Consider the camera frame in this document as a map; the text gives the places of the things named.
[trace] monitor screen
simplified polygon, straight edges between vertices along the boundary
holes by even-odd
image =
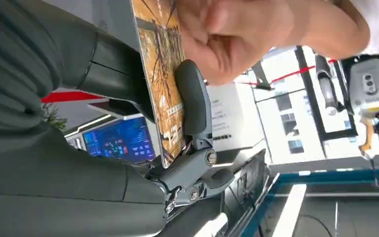
[[[126,159],[132,163],[155,158],[145,117],[118,120],[83,133],[93,156]]]

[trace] black frame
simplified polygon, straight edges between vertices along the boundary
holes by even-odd
[[[268,91],[272,90],[271,84],[266,78],[264,69],[262,67],[262,61],[257,62],[255,65],[251,67],[251,69],[255,73],[256,89],[268,90]]]
[[[295,53],[296,53],[297,61],[299,63],[299,67],[300,68],[308,67],[305,56],[304,56],[303,48],[301,46],[297,46]],[[344,103],[345,103],[345,101],[347,101],[348,99],[348,95],[345,89],[345,85],[343,83],[343,75],[341,73],[338,63],[335,63],[335,71],[339,80],[339,84],[341,86],[341,91],[342,91],[342,95],[343,95]],[[313,90],[313,82],[310,76],[310,72],[307,71],[307,72],[301,73],[301,76],[303,78],[304,87],[309,97],[310,107],[313,113],[313,119],[316,124],[317,134],[319,135],[320,141],[324,142],[328,140],[358,136],[354,118],[351,114],[348,114],[349,122],[351,123],[350,129],[345,129],[345,130],[335,131],[335,132],[326,132],[325,126],[323,124],[322,116],[319,110],[319,104],[317,103],[316,94],[314,93],[314,90]]]

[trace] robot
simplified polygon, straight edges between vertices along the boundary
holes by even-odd
[[[21,117],[38,122],[0,140],[0,236],[154,236],[176,206],[212,197],[232,182],[226,168],[211,172],[217,154],[210,100],[192,61],[176,69],[188,145],[168,169],[146,175],[72,148],[60,131],[39,121],[37,110],[40,97],[60,85],[127,101],[153,121],[137,51],[41,1],[0,1],[0,65],[8,62],[15,66],[0,80],[19,79],[37,94],[4,87],[2,97],[6,104],[22,97]],[[17,109],[6,111],[14,123]]]

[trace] glass panel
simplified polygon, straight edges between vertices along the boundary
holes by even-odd
[[[307,61],[307,65],[309,67],[315,65],[315,59],[314,59],[314,54],[311,48],[309,47],[303,47],[304,50],[304,56]],[[339,86],[339,81],[336,75],[336,71],[334,68],[333,63],[330,64],[332,68],[332,83],[334,84],[335,87],[335,92],[338,100],[343,104],[343,95],[341,91],[341,87]],[[328,111],[326,111],[326,103],[325,99],[323,97],[322,90],[320,89],[319,81],[317,80],[316,77],[316,69],[310,69],[310,76],[311,76],[311,81],[313,82],[313,89],[314,93],[316,94],[316,99],[317,103],[319,106],[319,111],[320,114],[322,115],[322,120],[323,120],[323,125],[325,126],[325,131],[327,133],[329,132],[335,132],[335,131],[342,131],[346,130],[347,127],[345,127],[345,121],[349,121],[348,117],[348,112],[346,110],[342,112],[337,112],[334,115],[330,115]]]
[[[299,71],[299,64],[293,50],[263,60],[262,68],[264,69],[267,81],[271,83],[274,90],[254,89],[256,101],[304,89],[303,79],[299,73],[296,73]]]
[[[258,108],[274,164],[324,159],[306,91],[261,101]]]

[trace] screw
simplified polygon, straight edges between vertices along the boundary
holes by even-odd
[[[195,200],[198,199],[198,190],[197,190],[197,189],[194,189],[194,190],[191,191],[191,194],[190,194],[190,196],[189,196],[189,199],[190,199],[191,201],[195,201]]]
[[[217,161],[217,156],[216,156],[216,153],[214,151],[210,151],[208,154],[207,154],[207,164],[209,166],[212,166],[216,163]]]
[[[166,206],[166,208],[165,208],[166,214],[171,213],[174,208],[175,208],[175,202],[173,201]]]

